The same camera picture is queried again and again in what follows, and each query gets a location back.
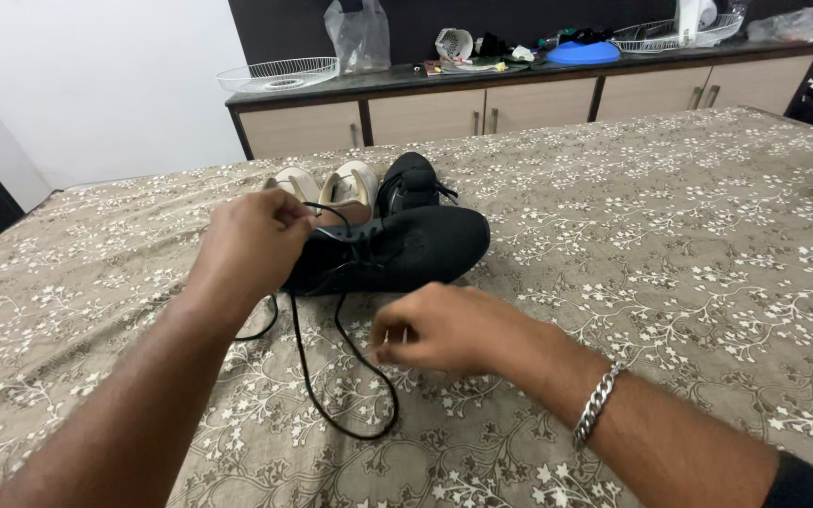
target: shoelace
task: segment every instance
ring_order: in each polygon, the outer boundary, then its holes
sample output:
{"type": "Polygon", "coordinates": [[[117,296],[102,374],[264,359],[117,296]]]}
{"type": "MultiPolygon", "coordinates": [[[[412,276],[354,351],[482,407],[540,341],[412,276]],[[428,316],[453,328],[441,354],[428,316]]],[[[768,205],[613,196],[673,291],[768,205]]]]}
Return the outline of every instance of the shoelace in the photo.
{"type": "MultiPolygon", "coordinates": [[[[343,214],[340,214],[338,211],[334,210],[333,208],[331,208],[329,206],[322,205],[322,204],[318,204],[318,203],[314,203],[314,202],[304,202],[303,204],[306,205],[306,206],[311,206],[313,208],[319,208],[319,209],[322,209],[322,210],[327,210],[328,212],[331,212],[331,213],[337,215],[344,222],[344,225],[345,225],[346,230],[347,230],[348,238],[350,238],[352,236],[352,229],[351,229],[351,226],[350,226],[350,222],[347,221],[347,218],[344,217],[343,214]]],[[[373,254],[372,254],[371,249],[369,248],[369,244],[368,244],[369,240],[370,240],[370,236],[366,237],[364,240],[361,240],[359,243],[365,245],[365,250],[367,250],[368,257],[371,259],[371,263],[374,264],[375,263],[375,258],[374,258],[373,254]]],[[[351,244],[351,249],[352,249],[355,261],[356,262],[361,262],[362,258],[359,255],[359,250],[356,248],[356,245],[351,244]]],[[[340,270],[343,266],[349,265],[352,262],[354,262],[354,261],[352,260],[352,261],[349,261],[348,263],[345,263],[344,265],[341,265],[340,267],[335,269],[335,271],[340,270]]],[[[325,283],[323,283],[321,286],[319,286],[318,288],[313,290],[311,293],[316,293],[316,292],[320,291],[321,289],[323,289],[324,286],[326,284],[328,284],[330,280],[331,280],[331,278],[326,279],[325,283]]],[[[341,307],[343,307],[343,305],[344,305],[344,300],[347,299],[347,293],[341,294],[341,299],[338,300],[338,306],[334,311],[334,325],[335,325],[335,327],[337,327],[338,333],[341,334],[341,336],[344,338],[347,345],[352,350],[353,356],[356,357],[357,361],[360,362],[361,364],[365,365],[366,367],[368,367],[368,369],[370,371],[372,371],[372,373],[374,373],[379,378],[381,378],[381,380],[384,381],[385,384],[388,386],[388,391],[391,394],[391,401],[392,401],[392,403],[391,403],[391,420],[387,424],[385,424],[385,427],[383,429],[381,429],[379,432],[376,432],[375,434],[370,434],[370,435],[357,434],[356,432],[353,432],[352,430],[345,429],[344,426],[342,426],[340,423],[336,422],[334,420],[333,416],[330,415],[328,413],[328,411],[326,411],[322,407],[322,404],[319,402],[319,399],[315,396],[315,392],[312,390],[312,382],[311,382],[311,379],[310,379],[310,376],[309,376],[309,367],[306,364],[306,351],[303,348],[303,339],[300,337],[300,319],[299,319],[299,316],[297,315],[297,312],[296,312],[296,297],[294,296],[293,292],[288,292],[287,295],[291,299],[291,318],[293,318],[293,321],[294,321],[294,335],[296,336],[297,352],[300,353],[300,367],[303,369],[303,383],[306,385],[306,393],[309,395],[309,398],[312,401],[312,406],[314,406],[315,409],[319,411],[319,414],[322,415],[322,418],[324,418],[325,421],[327,421],[329,423],[329,425],[331,425],[333,428],[337,429],[338,431],[344,433],[346,436],[350,436],[350,437],[353,437],[354,439],[360,439],[360,440],[363,440],[363,441],[372,441],[372,440],[379,439],[381,437],[386,436],[388,433],[390,433],[391,429],[393,429],[394,425],[398,422],[398,418],[399,418],[399,414],[400,414],[400,401],[398,400],[397,392],[394,390],[394,383],[391,382],[390,378],[388,376],[386,376],[384,373],[382,373],[378,369],[378,367],[376,367],[375,365],[370,364],[363,357],[363,355],[359,352],[359,349],[357,349],[356,345],[350,339],[350,336],[347,335],[347,332],[345,331],[343,325],[341,325],[341,307]]],[[[278,318],[278,301],[277,301],[277,298],[275,297],[274,294],[271,294],[271,297],[272,297],[272,303],[275,305],[275,315],[272,317],[272,321],[268,324],[268,326],[265,328],[265,330],[255,334],[255,335],[249,336],[249,337],[236,338],[236,339],[234,339],[234,341],[252,341],[252,340],[258,339],[258,338],[262,337],[263,335],[265,335],[272,328],[272,326],[275,325],[275,322],[277,321],[277,318],[278,318]]]]}
{"type": "MultiPolygon", "coordinates": [[[[404,174],[401,173],[400,175],[395,176],[394,178],[386,178],[384,182],[381,183],[381,186],[378,187],[378,195],[383,196],[385,193],[390,189],[390,187],[396,186],[403,180],[404,174]]],[[[451,200],[453,204],[456,204],[455,198],[460,197],[459,194],[456,193],[454,190],[450,190],[447,187],[444,187],[441,182],[438,182],[437,178],[435,178],[435,190],[444,194],[447,199],[451,200]]]]}

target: wooden cabinet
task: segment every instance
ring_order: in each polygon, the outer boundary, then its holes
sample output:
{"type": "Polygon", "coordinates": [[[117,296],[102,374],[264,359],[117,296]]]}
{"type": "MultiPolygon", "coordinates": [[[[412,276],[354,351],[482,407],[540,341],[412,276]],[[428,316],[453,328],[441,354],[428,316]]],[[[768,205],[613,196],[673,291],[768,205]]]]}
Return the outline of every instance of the wooden cabinet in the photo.
{"type": "Polygon", "coordinates": [[[806,55],[716,65],[700,108],[751,106],[782,115],[812,62],[813,55],[806,55]]]}
{"type": "Polygon", "coordinates": [[[622,120],[694,110],[710,73],[710,67],[695,67],[608,76],[597,119],[622,120]]]}
{"type": "Polygon", "coordinates": [[[485,134],[581,124],[588,120],[596,78],[490,87],[485,134]]]}
{"type": "Polygon", "coordinates": [[[257,159],[363,146],[357,102],[252,111],[240,123],[257,159]]]}
{"type": "Polygon", "coordinates": [[[411,65],[226,102],[247,158],[292,156],[743,105],[783,114],[813,42],[623,55],[604,66],[421,79],[411,65]],[[296,107],[302,104],[315,106],[296,107]]]}
{"type": "Polygon", "coordinates": [[[479,135],[484,110],[484,89],[368,101],[374,144],[404,144],[479,135]]]}

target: wrist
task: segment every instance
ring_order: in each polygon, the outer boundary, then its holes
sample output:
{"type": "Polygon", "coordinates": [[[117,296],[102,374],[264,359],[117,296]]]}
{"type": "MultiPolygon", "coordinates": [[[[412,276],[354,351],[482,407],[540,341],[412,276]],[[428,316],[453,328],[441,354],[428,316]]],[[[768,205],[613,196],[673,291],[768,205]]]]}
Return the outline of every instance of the wrist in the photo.
{"type": "Polygon", "coordinates": [[[511,345],[497,372],[571,428],[610,363],[558,326],[537,324],[511,345]]]}
{"type": "Polygon", "coordinates": [[[187,286],[175,296],[172,306],[184,318],[208,323],[220,331],[231,334],[243,326],[253,308],[264,296],[239,294],[233,291],[212,291],[199,286],[187,286]]]}

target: cabinet door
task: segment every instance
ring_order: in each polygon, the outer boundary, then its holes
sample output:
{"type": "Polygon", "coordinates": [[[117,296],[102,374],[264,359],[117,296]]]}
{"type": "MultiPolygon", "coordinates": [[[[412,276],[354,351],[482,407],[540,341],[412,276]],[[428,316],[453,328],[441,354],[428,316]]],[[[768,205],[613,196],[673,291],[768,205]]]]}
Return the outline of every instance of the cabinet door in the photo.
{"type": "Polygon", "coordinates": [[[805,79],[813,55],[716,65],[701,108],[751,106],[782,115],[805,79]]]}
{"type": "Polygon", "coordinates": [[[485,90],[425,93],[368,101],[375,144],[404,144],[481,134],[485,90]]]}
{"type": "Polygon", "coordinates": [[[694,110],[705,89],[710,67],[608,76],[598,107],[598,120],[694,110]]]}
{"type": "Polygon", "coordinates": [[[490,87],[485,134],[581,124],[588,120],[595,78],[490,87]]]}
{"type": "Polygon", "coordinates": [[[257,159],[363,146],[356,102],[252,111],[240,122],[257,159]]]}

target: black sneaker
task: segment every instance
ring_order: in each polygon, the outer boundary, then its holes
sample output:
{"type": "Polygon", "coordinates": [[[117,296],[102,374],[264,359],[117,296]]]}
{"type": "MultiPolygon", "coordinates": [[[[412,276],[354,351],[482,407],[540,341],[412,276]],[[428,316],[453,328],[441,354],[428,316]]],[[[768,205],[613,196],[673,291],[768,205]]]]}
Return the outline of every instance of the black sneaker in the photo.
{"type": "Polygon", "coordinates": [[[455,206],[414,208],[349,228],[317,228],[282,289],[298,296],[407,293],[457,279],[485,255],[490,240],[481,214],[455,206]]]}
{"type": "Polygon", "coordinates": [[[438,182],[435,169],[425,157],[406,152],[385,173],[378,189],[378,215],[388,217],[420,206],[439,204],[444,194],[453,201],[457,193],[438,182]]]}

